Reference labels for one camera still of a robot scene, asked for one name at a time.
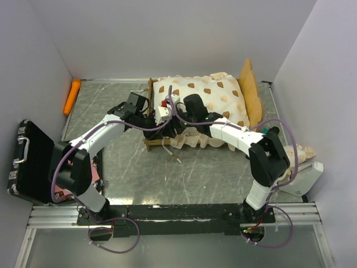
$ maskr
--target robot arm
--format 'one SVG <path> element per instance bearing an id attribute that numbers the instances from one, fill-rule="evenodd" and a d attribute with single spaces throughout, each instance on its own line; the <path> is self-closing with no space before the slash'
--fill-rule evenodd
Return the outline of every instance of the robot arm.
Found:
<path id="1" fill-rule="evenodd" d="M 212 122 L 212 125 L 198 127 L 197 130 L 210 137 L 223 140 L 247 155 L 254 182 L 249 195 L 243 203 L 241 214 L 245 218 L 258 217 L 264 210 L 272 187 L 279 181 L 279 178 L 290 165 L 277 136 L 279 129 L 273 128 L 266 135 L 250 131 L 246 127 L 240 129 L 239 126 L 231 123 L 221 115 L 208 113 L 206 108 L 203 108 L 202 100 L 197 96 L 193 96 L 193 98 L 188 98 L 188 96 L 184 99 L 186 110 L 188 111 L 185 118 L 191 122 Z M 179 98 L 178 96 L 174 97 L 175 103 L 177 103 Z M 65 153 L 78 142 L 83 142 L 69 157 L 69 161 L 72 164 L 63 164 L 56 184 L 71 191 L 90 210 L 97 213 L 101 219 L 107 217 L 105 211 L 109 210 L 109 201 L 100 195 L 91 185 L 90 160 L 103 147 L 109 144 L 111 139 L 117 137 L 128 128 L 119 122 L 132 123 L 139 127 L 156 126 L 154 118 L 148 119 L 140 113 L 145 101 L 145 97 L 131 93 L 126 103 L 112 108 L 103 120 L 87 133 L 69 143 L 59 142 L 55 145 L 51 162 L 50 180 L 52 180 L 54 170 Z M 156 117 L 160 117 L 164 121 L 167 119 L 167 111 L 162 109 L 162 112 L 164 114 L 157 114 Z M 168 125 L 167 129 L 169 133 L 173 133 L 173 129 L 175 131 L 178 130 L 177 133 L 180 133 L 182 127 L 182 124 L 178 123 L 177 118 L 174 118 L 172 126 Z M 83 140 L 95 128 L 98 129 L 87 140 Z"/>

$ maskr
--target wall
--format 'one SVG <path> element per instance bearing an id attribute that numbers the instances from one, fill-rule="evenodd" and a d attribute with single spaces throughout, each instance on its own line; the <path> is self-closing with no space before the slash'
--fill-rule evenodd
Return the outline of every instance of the wall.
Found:
<path id="1" fill-rule="evenodd" d="M 273 81 L 316 0 L 30 0 L 72 75 L 226 71 Z"/>
<path id="2" fill-rule="evenodd" d="M 356 10 L 355 0 L 318 0 L 273 83 L 297 141 L 312 146 L 325 165 L 308 197 L 338 267 L 357 263 Z"/>
<path id="3" fill-rule="evenodd" d="M 14 267 L 32 204 L 6 193 L 18 124 L 33 120 L 58 140 L 71 75 L 28 1 L 0 3 L 1 267 Z"/>

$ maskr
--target pillow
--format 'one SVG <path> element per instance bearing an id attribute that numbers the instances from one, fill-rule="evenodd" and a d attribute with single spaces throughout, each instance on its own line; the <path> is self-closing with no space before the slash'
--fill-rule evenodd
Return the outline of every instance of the pillow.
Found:
<path id="1" fill-rule="evenodd" d="M 172 93 L 179 95 L 181 102 L 190 94 L 198 94 L 202 98 L 208 112 L 216 112 L 222 114 L 231 122 L 240 126 L 249 127 L 249 119 L 245 109 L 245 102 L 242 92 L 240 91 L 237 80 L 227 73 L 216 73 L 210 76 L 199 77 L 162 77 L 153 84 L 153 105 L 156 108 L 161 105 L 161 102 L 168 95 L 168 88 L 172 85 Z M 178 105 L 179 108 L 185 111 L 184 105 Z M 177 135 L 171 139 L 171 146 L 182 148 L 183 144 L 188 144 L 191 147 L 196 147 L 198 140 L 200 146 L 205 147 L 210 144 L 214 147 L 219 147 L 224 144 L 223 141 L 215 138 L 209 138 L 206 135 L 200 134 L 195 127 L 190 127 L 181 135 Z"/>

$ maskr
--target metal handle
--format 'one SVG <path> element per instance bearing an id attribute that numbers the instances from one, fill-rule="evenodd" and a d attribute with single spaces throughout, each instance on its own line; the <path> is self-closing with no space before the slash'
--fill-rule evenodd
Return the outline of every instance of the metal handle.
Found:
<path id="1" fill-rule="evenodd" d="M 30 145 L 30 140 L 27 137 L 20 136 L 17 138 L 17 140 L 19 141 L 19 143 L 22 143 L 22 141 L 25 140 L 26 144 L 25 144 L 25 149 L 23 151 L 23 159 L 21 160 L 15 159 L 12 161 L 13 164 L 24 163 L 27 160 L 28 147 Z"/>

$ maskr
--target table surface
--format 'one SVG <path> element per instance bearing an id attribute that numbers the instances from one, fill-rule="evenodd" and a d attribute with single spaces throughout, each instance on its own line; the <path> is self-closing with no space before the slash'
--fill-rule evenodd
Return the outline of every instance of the table surface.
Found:
<path id="1" fill-rule="evenodd" d="M 103 119 L 107 111 L 126 101 L 131 90 L 147 83 L 84 82 L 65 130 L 72 140 Z M 264 118 L 277 116 L 270 87 L 259 83 Z M 272 122 L 265 127 L 278 126 Z M 283 132 L 279 134 L 286 144 Z M 241 203 L 253 183 L 249 161 L 240 151 L 227 145 L 181 150 L 170 148 L 182 164 L 161 146 L 147 152 L 141 131 L 130 129 L 113 139 L 103 151 L 103 176 L 109 182 L 104 196 L 111 204 L 204 204 Z M 302 202 L 302 198 L 277 191 L 271 202 Z"/>

